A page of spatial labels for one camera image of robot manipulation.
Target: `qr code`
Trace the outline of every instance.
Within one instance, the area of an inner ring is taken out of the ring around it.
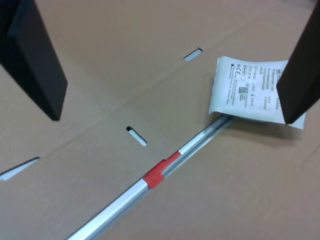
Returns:
[[[248,93],[248,87],[239,87],[239,93],[240,94],[247,94]]]

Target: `red clip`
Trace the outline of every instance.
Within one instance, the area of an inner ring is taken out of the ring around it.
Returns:
[[[148,171],[146,175],[144,175],[143,180],[148,184],[149,188],[154,189],[165,179],[165,177],[162,175],[163,171],[166,170],[166,168],[180,156],[181,153],[176,151],[168,159],[163,159],[150,171]]]

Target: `aluminum rod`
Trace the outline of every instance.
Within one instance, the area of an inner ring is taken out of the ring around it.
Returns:
[[[167,178],[178,167],[180,167],[186,160],[193,156],[199,149],[206,145],[222,130],[227,128],[234,120],[234,117],[229,115],[221,115],[212,124],[203,129],[189,142],[187,142],[178,151],[181,156],[169,165],[162,175]],[[84,226],[72,234],[68,240],[92,240],[104,232],[111,224],[116,222],[129,209],[131,209],[137,202],[145,197],[151,189],[143,178],[139,179],[105,209],[98,213],[94,218],[88,221]]]

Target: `brown cardboard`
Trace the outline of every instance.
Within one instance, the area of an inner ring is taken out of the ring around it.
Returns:
[[[69,86],[51,122],[1,71],[0,170],[41,157],[0,182],[3,239],[72,234],[215,119],[217,58],[288,59],[312,11],[302,0],[37,3]],[[101,239],[318,239],[318,108],[303,131],[237,121]]]

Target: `label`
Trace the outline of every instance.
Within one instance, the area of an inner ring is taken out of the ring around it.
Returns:
[[[209,113],[284,124],[277,83],[287,63],[287,60],[248,62],[219,58]],[[304,120],[305,114],[291,125],[303,129]]]

